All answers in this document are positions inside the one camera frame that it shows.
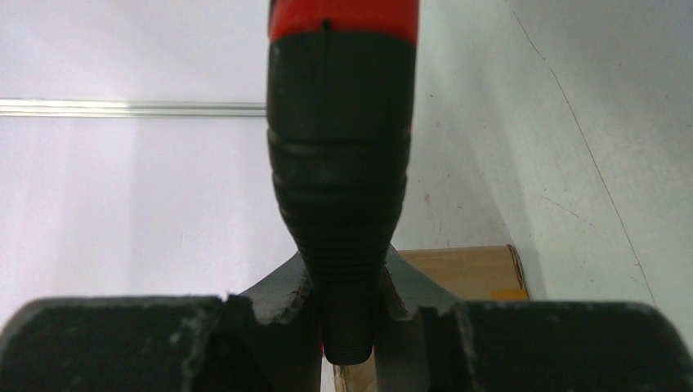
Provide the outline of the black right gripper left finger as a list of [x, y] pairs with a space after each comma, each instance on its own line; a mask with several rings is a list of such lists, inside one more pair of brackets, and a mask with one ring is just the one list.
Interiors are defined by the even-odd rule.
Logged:
[[321, 363], [300, 256], [226, 298], [42, 298], [1, 334], [4, 391], [317, 391]]

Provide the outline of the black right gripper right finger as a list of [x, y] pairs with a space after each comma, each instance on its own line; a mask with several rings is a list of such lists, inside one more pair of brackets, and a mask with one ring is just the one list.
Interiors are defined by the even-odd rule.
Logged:
[[673, 325], [636, 302], [462, 301], [390, 250], [381, 391], [689, 391]]

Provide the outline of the brown cardboard express box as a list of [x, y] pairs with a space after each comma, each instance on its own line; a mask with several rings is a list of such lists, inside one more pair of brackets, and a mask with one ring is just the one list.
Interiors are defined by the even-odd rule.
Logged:
[[514, 247], [387, 254], [373, 353], [335, 366], [337, 391], [482, 391], [467, 301], [527, 301]]

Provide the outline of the red black utility knife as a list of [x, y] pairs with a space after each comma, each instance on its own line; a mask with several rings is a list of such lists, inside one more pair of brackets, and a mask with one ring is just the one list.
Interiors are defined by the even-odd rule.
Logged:
[[416, 1], [270, 3], [273, 186], [337, 365], [372, 352], [407, 183], [418, 22]]

